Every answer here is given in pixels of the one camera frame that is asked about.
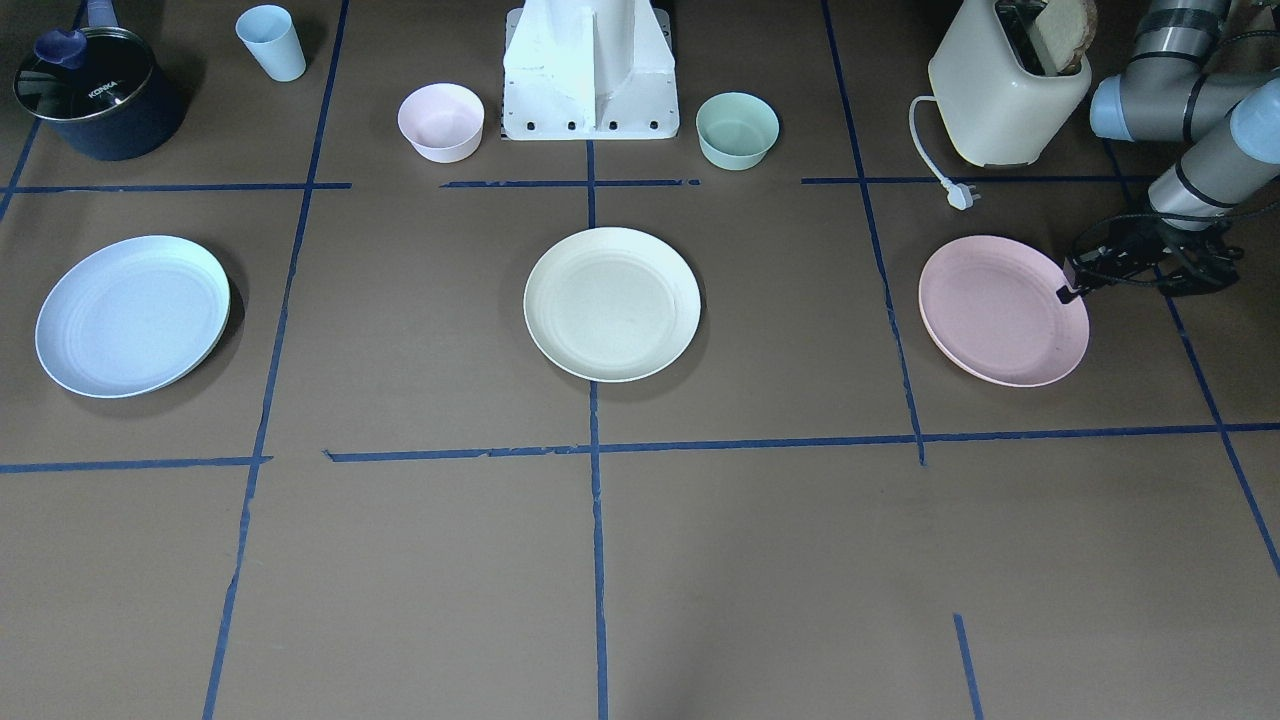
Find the power cord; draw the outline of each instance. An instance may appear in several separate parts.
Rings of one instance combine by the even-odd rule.
[[[915,106],[924,100],[928,100],[929,102],[938,101],[938,99],[932,95],[922,95],[915,100],[911,100],[911,106],[906,111],[908,126],[911,128],[911,142],[915,143],[915,151],[920,154],[920,159],[924,160],[924,164],[933,172],[933,177],[938,178],[938,182],[942,183],[942,187],[947,191],[947,204],[956,210],[968,210],[969,208],[973,208],[975,200],[982,197],[974,192],[978,188],[972,184],[952,182],[951,178],[942,174],[942,170],[933,164],[929,154],[924,151],[924,146],[920,145],[920,135],[915,132]]]

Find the blue tape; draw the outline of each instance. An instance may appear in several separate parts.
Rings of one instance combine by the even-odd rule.
[[[836,70],[836,83],[840,86],[840,101],[845,110],[845,126],[849,129],[849,146],[854,152],[854,168],[858,170],[859,178],[865,178],[867,172],[863,168],[863,154],[858,145],[858,131],[854,127],[854,113],[849,102],[849,91],[845,87],[845,70],[842,63],[840,61],[840,49],[836,45],[836,27],[831,22],[831,6],[827,0],[822,0],[822,17],[827,23],[827,42],[831,46],[831,61]],[[865,182],[859,183],[859,190],[863,193],[863,209],[867,213],[867,228],[870,232],[872,251],[876,255],[876,270],[879,273],[881,283],[884,288],[884,311],[888,315],[890,329],[893,331],[893,343],[897,346],[897,361],[902,369],[902,391],[906,396],[906,410],[911,416],[911,430],[915,433],[915,446],[920,457],[920,465],[924,465],[924,438],[920,433],[920,418],[915,409],[915,393],[911,392],[911,373],[906,366],[906,352],[902,348],[902,334],[897,328],[897,313],[893,310],[893,291],[888,284],[888,272],[884,269],[884,255],[881,252],[879,233],[876,229],[876,211],[872,209],[872,195],[867,188]]]
[[[9,211],[9,201],[13,200],[13,196],[17,192],[18,178],[22,177],[22,170],[27,167],[27,158],[31,156],[31,146],[36,142],[37,132],[40,132],[38,119],[32,120],[31,123],[31,131],[27,133],[27,141],[23,143],[22,152],[18,155],[18,163],[13,167],[13,174],[9,176],[9,186],[5,190],[4,197],[0,197],[0,222],[4,220],[5,213]]]
[[[248,479],[244,483],[244,502],[241,505],[239,536],[236,546],[236,570],[232,571],[232,580],[227,584],[227,594],[223,597],[223,615],[218,623],[218,643],[214,646],[214,665],[209,671],[202,720],[214,719],[214,706],[218,702],[218,685],[221,682],[223,661],[227,659],[227,643],[232,632],[232,614],[236,611],[236,593],[239,591],[239,574],[244,568],[244,547],[248,544],[250,503],[257,493],[257,465],[250,468]]]
[[[0,465],[0,475],[27,473],[84,473],[91,470],[151,470],[173,468],[246,468],[269,462],[270,456],[253,457],[170,457],[154,460],[99,460],[84,462],[17,462]]]
[[[540,455],[586,455],[588,445],[553,445],[540,447],[471,447],[463,450],[408,450],[398,452],[330,452],[333,462],[404,462],[411,460],[460,460],[471,457],[530,457]]]
[[[951,619],[956,625],[956,642],[960,643],[960,660],[964,662],[964,679],[969,685],[969,705],[973,706],[974,720],[983,720],[982,697],[978,694],[978,676],[973,671],[973,656],[969,655],[969,635],[964,630],[964,618],[959,612]]]
[[[1156,425],[1134,428],[1079,428],[1062,430],[995,430],[986,433],[927,433],[924,442],[987,442],[996,439],[1069,439],[1216,433],[1217,425]]]
[[[678,187],[685,184],[682,179],[652,179],[652,181],[595,181],[596,187]]]
[[[447,190],[486,187],[586,187],[586,181],[453,181],[440,186]]]
[[[1111,172],[1115,173],[1116,179],[1120,181],[1120,195],[1124,197],[1124,205],[1125,205],[1125,208],[1133,208],[1134,206],[1134,204],[1133,204],[1133,193],[1129,192],[1129,182],[1130,182],[1130,179],[1125,178],[1124,170],[1120,169],[1120,158],[1116,155],[1115,146],[1111,145],[1110,140],[1102,138],[1102,151],[1106,152],[1107,160],[1111,161]],[[1149,182],[1152,182],[1156,178],[1152,177],[1149,181],[1146,181],[1146,182],[1149,183]]]
[[[284,350],[284,332],[289,318],[289,295],[293,292],[293,278],[298,269],[298,255],[302,251],[302,238],[306,234],[307,215],[311,211],[311,193],[315,186],[316,169],[320,164],[320,149],[324,145],[324,131],[329,117],[329,102],[333,99],[334,79],[338,73],[338,58],[342,53],[342,40],[347,31],[347,10],[351,0],[342,0],[342,9],[338,12],[338,28],[334,33],[333,53],[329,58],[329,77],[325,81],[324,100],[320,102],[320,118],[316,122],[316,137],[311,147],[311,167],[307,170],[306,188],[302,191],[302,208],[298,210],[298,227],[293,237],[293,252],[289,258],[289,272],[284,281],[284,293],[280,300],[280,315],[275,327],[275,342],[271,348],[271,364],[268,370],[266,388],[262,393],[262,418],[259,421],[257,436],[253,441],[253,455],[262,455],[266,446],[266,429],[271,419],[271,404],[275,397],[275,382],[280,369],[280,355]],[[214,707],[218,702],[218,685],[221,682],[223,660],[227,656],[227,643],[230,637],[232,616],[236,610],[236,593],[239,589],[241,570],[244,566],[244,547],[248,542],[250,505],[257,492],[257,477],[260,465],[253,465],[248,471],[248,480],[244,487],[244,503],[241,507],[239,543],[236,552],[236,570],[232,580],[227,585],[227,596],[223,600],[223,618],[218,628],[218,643],[214,648],[214,662],[209,671],[209,689],[205,693],[205,708],[202,720],[212,720]]]
[[[600,398],[599,384],[591,380],[591,516],[595,521],[595,697],[599,720],[609,720],[609,652],[604,624],[604,516],[600,507]]]
[[[1156,176],[952,176],[956,182],[982,182],[982,183],[1124,183],[1124,182],[1152,182]],[[800,178],[800,184],[937,184],[938,178],[933,176],[884,176],[873,178]]]
[[[1275,432],[1280,423],[1249,423],[1226,425],[1231,432]],[[333,462],[399,462],[413,460],[451,460],[472,457],[530,457],[548,455],[620,455],[631,452],[677,452],[696,450],[764,450],[790,447],[855,447],[876,445],[914,445],[918,441],[934,442],[992,442],[1024,439],[1079,439],[1107,437],[1187,436],[1217,433],[1217,425],[1155,425],[1129,428],[1068,428],[1048,430],[992,430],[979,433],[922,433],[884,436],[804,437],[804,438],[751,438],[660,442],[616,442],[600,445],[547,445],[527,447],[467,447],[456,450],[404,450],[390,452],[332,452],[325,457]]]
[[[17,187],[18,195],[56,195],[61,192],[247,192],[260,190],[351,190],[349,182],[257,182],[212,184],[68,184]]]
[[[1276,543],[1271,538],[1271,530],[1267,529],[1267,521],[1262,516],[1262,509],[1258,507],[1258,501],[1253,496],[1253,488],[1249,486],[1249,479],[1244,474],[1240,459],[1235,454],[1235,446],[1231,445],[1231,434],[1228,432],[1226,424],[1222,423],[1222,415],[1219,413],[1217,402],[1213,400],[1213,393],[1208,388],[1208,380],[1204,378],[1204,372],[1196,356],[1196,348],[1192,346],[1190,334],[1183,324],[1183,316],[1178,311],[1178,305],[1174,302],[1174,299],[1166,297],[1165,304],[1169,306],[1169,314],[1174,319],[1174,327],[1178,328],[1178,336],[1183,341],[1183,348],[1187,351],[1187,359],[1192,364],[1192,370],[1196,372],[1196,382],[1199,383],[1201,393],[1203,393],[1204,402],[1208,405],[1210,415],[1213,416],[1213,424],[1219,430],[1219,436],[1222,438],[1222,448],[1226,451],[1226,457],[1231,462],[1231,469],[1235,471],[1235,480],[1240,486],[1240,492],[1244,493],[1244,501],[1249,506],[1249,512],[1253,514],[1253,524],[1257,525],[1258,534],[1262,537],[1262,544],[1266,547],[1267,556],[1271,559],[1271,568],[1275,570],[1276,575],[1280,577],[1280,552],[1276,551]]]
[[[595,227],[595,142],[590,140],[586,141],[586,227]]]

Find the pot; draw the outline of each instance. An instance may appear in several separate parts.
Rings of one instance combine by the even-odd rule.
[[[115,24],[114,13],[91,12],[90,23],[95,20]],[[137,35],[105,24],[42,36],[19,67],[13,90],[28,113],[97,160],[155,150],[186,115],[186,104],[151,47]]]

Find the cream plate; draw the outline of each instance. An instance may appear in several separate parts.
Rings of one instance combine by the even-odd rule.
[[[920,315],[938,348],[1010,387],[1066,377],[1089,345],[1083,300],[1062,305],[1062,269],[1033,247],[975,234],[943,245],[920,273]]]
[[[36,320],[36,355],[72,392],[142,395],[198,365],[229,310],[227,273],[207,250],[180,237],[134,237],[58,281]]]
[[[636,380],[689,347],[701,293],[685,260],[657,237],[594,228],[556,243],[525,286],[525,324],[552,363],[580,378]]]

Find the cable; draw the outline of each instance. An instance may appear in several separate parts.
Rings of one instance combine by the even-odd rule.
[[[1102,220],[1098,220],[1098,222],[1093,223],[1092,225],[1089,225],[1088,228],[1085,228],[1084,232],[1082,232],[1078,236],[1075,236],[1074,238],[1071,238],[1071,246],[1070,246],[1070,250],[1069,250],[1066,258],[1068,258],[1068,261],[1071,265],[1071,269],[1075,270],[1076,274],[1083,273],[1085,275],[1091,275],[1091,277],[1106,281],[1108,283],[1115,283],[1115,284],[1129,284],[1129,286],[1137,286],[1137,287],[1164,287],[1164,286],[1167,286],[1167,284],[1172,284],[1172,281],[1167,281],[1167,279],[1135,281],[1135,279],[1132,279],[1132,278],[1120,278],[1120,277],[1115,277],[1115,275],[1108,275],[1106,273],[1100,273],[1097,270],[1092,270],[1089,268],[1082,268],[1082,266],[1076,265],[1075,264],[1076,249],[1080,246],[1080,240],[1084,238],[1084,236],[1092,233],[1093,231],[1101,228],[1102,225],[1110,225],[1111,223],[1116,223],[1116,222],[1120,222],[1120,220],[1135,220],[1135,219],[1139,219],[1139,218],[1158,218],[1158,219],[1162,219],[1162,220],[1183,220],[1183,222],[1193,222],[1193,223],[1208,223],[1208,222],[1221,222],[1221,220],[1239,222],[1239,220],[1251,220],[1251,219],[1257,218],[1260,215],[1265,215],[1267,213],[1271,213],[1271,211],[1276,210],[1277,208],[1280,208],[1280,200],[1272,200],[1271,202],[1263,205],[1262,208],[1260,208],[1257,210],[1252,210],[1249,213],[1239,213],[1239,214],[1234,214],[1234,215],[1215,215],[1215,217],[1208,217],[1208,218],[1203,218],[1203,217],[1198,217],[1198,215],[1179,215],[1176,213],[1157,213],[1155,210],[1148,211],[1148,213],[1124,213],[1124,214],[1120,214],[1120,215],[1111,215],[1110,218],[1105,218]],[[1193,274],[1198,274],[1196,272],[1196,269],[1187,263],[1185,255],[1183,255],[1180,251],[1176,251],[1176,250],[1174,250],[1171,247],[1170,247],[1170,250],[1179,259],[1179,263],[1184,268],[1188,268],[1188,270],[1190,270]]]
[[[915,132],[915,106],[924,100],[928,100],[929,102],[938,101],[938,99],[932,95],[922,95],[911,100],[911,106],[908,108],[906,110],[908,127],[910,127],[911,129],[911,142],[915,143],[915,151],[919,152],[920,159],[924,160],[924,164],[929,167],[929,170],[933,173],[933,177],[938,178],[938,182],[942,183],[942,187],[947,191],[947,204],[950,204],[956,210],[968,210],[969,208],[973,208],[975,200],[982,197],[980,195],[974,192],[978,188],[972,184],[952,182],[951,178],[942,174],[942,170],[940,170],[938,167],[933,164],[933,160],[929,158],[929,154],[924,151],[924,145],[920,143],[920,136],[919,133]]]
[[[1242,32],[1240,35],[1233,35],[1231,37],[1228,37],[1222,42],[1219,42],[1217,47],[1215,47],[1208,54],[1208,58],[1212,58],[1213,55],[1216,55],[1220,50],[1222,50],[1228,45],[1235,45],[1236,42],[1242,41],[1242,40],[1248,40],[1251,37],[1280,37],[1280,31],[1276,31],[1276,29],[1253,29],[1253,31],[1249,31],[1249,32]]]

